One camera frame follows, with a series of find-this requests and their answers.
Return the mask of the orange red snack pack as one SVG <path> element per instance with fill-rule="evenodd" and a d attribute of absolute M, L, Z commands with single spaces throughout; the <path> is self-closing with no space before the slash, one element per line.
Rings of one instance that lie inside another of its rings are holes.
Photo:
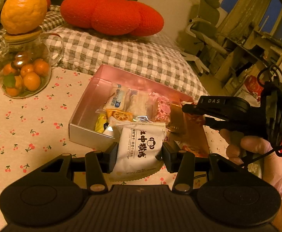
<path fill-rule="evenodd" d="M 207 142 L 198 142 L 198 141 L 184 141 L 176 139 L 175 143 L 181 150 L 191 152 L 198 158 L 207 158 L 210 150 Z"/>

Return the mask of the gold snack bar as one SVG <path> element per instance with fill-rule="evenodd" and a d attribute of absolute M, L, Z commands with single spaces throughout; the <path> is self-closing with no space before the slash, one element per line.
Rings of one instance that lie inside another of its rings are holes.
<path fill-rule="evenodd" d="M 169 130 L 176 134 L 185 134 L 186 128 L 184 124 L 184 114 L 181 106 L 171 104 L 170 110 Z"/>

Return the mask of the pink nougat snack pack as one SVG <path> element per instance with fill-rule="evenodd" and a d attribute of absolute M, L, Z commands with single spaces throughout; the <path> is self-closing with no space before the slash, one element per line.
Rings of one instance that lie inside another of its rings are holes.
<path fill-rule="evenodd" d="M 169 99 L 156 92 L 151 93 L 151 99 L 153 100 L 151 120 L 168 125 L 171 113 Z"/>

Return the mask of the white triangular snack pack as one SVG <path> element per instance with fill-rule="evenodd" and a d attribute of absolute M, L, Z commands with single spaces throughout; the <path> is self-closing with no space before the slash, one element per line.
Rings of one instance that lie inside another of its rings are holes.
<path fill-rule="evenodd" d="M 161 149 L 166 136 L 164 123 L 123 123 L 115 167 L 109 175 L 113 182 L 133 181 L 150 176 L 164 164 Z"/>

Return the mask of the white lotus chip pack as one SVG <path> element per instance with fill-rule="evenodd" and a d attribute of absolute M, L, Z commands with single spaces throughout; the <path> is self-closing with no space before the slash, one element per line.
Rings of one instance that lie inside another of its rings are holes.
<path fill-rule="evenodd" d="M 113 136 L 114 135 L 113 128 L 117 124 L 133 121 L 133 114 L 132 113 L 120 111 L 118 109 L 107 109 L 106 115 L 107 115 L 108 125 L 103 132 L 104 135 Z"/>

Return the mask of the silver grey snack pack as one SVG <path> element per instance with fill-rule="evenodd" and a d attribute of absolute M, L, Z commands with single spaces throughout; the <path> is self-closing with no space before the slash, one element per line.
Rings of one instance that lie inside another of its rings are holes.
<path fill-rule="evenodd" d="M 134 122 L 152 123 L 148 116 L 134 116 Z"/>

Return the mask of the clear white bread pack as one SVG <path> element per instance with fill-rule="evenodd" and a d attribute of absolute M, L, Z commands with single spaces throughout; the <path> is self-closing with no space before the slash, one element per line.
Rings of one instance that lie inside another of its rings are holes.
<path fill-rule="evenodd" d="M 148 116 L 151 118 L 153 100 L 149 91 L 131 90 L 127 111 L 134 116 Z"/>

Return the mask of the blue white bread pack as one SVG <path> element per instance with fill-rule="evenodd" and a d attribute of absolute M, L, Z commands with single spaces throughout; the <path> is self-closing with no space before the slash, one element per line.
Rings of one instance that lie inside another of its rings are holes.
<path fill-rule="evenodd" d="M 118 83 L 113 83 L 111 92 L 103 109 L 123 110 L 125 107 L 125 99 L 129 88 Z"/>

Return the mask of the yellow snack pack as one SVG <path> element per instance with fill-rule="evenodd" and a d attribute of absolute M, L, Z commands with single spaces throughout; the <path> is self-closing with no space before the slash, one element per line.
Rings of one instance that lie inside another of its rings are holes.
<path fill-rule="evenodd" d="M 109 123 L 106 113 L 100 113 L 95 124 L 95 131 L 102 134 L 108 125 Z"/>

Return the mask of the pink silver shallow box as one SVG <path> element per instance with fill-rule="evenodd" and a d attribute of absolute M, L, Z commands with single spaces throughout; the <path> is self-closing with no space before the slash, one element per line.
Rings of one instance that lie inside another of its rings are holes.
<path fill-rule="evenodd" d="M 136 74 L 102 65 L 92 77 L 69 122 L 69 139 L 106 151 L 119 141 L 120 123 L 157 122 L 167 127 L 167 142 L 178 141 L 199 157 L 210 153 L 204 128 L 182 112 L 193 98 Z"/>

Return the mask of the red white shopping bag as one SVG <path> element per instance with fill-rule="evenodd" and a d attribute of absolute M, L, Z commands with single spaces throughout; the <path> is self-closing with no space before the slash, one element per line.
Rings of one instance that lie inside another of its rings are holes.
<path fill-rule="evenodd" d="M 258 84 L 257 78 L 249 75 L 234 96 L 246 100 L 251 106 L 259 107 L 263 88 Z"/>

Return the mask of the cherry print tablecloth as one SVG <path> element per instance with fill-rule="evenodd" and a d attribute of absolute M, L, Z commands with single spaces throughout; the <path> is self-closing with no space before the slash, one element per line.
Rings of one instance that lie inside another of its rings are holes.
<path fill-rule="evenodd" d="M 83 157 L 106 150 L 113 137 L 94 131 L 112 86 L 156 92 L 175 104 L 192 97 L 133 73 L 101 66 L 95 76 L 54 68 L 40 93 L 14 99 L 0 81 L 0 194 L 11 183 L 63 153 Z M 0 211 L 0 230 L 6 225 Z"/>

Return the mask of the wooden desk shelf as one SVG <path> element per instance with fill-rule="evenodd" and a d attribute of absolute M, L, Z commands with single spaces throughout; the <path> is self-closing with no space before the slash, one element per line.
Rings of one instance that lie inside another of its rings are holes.
<path fill-rule="evenodd" d="M 262 69 L 282 62 L 282 41 L 252 26 L 242 40 L 224 38 L 223 47 L 227 54 L 216 54 L 210 72 L 222 83 L 226 96 L 233 96 L 250 75 L 257 76 Z"/>

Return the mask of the glass jar with kumquats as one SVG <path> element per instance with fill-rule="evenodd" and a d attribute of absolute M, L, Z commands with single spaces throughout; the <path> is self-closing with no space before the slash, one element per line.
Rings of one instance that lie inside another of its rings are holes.
<path fill-rule="evenodd" d="M 58 37 L 60 49 L 51 57 L 45 39 Z M 57 65 L 64 52 L 64 42 L 59 34 L 42 32 L 37 27 L 26 34 L 4 34 L 3 51 L 0 54 L 0 86 L 11 98 L 31 97 L 49 83 L 51 68 Z"/>

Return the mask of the large orange citrus fruit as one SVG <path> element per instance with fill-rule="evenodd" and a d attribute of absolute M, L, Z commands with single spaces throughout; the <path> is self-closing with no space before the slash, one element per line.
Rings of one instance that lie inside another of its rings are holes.
<path fill-rule="evenodd" d="M 25 34 L 40 26 L 46 13 L 46 0 L 6 0 L 1 23 L 9 34 Z"/>

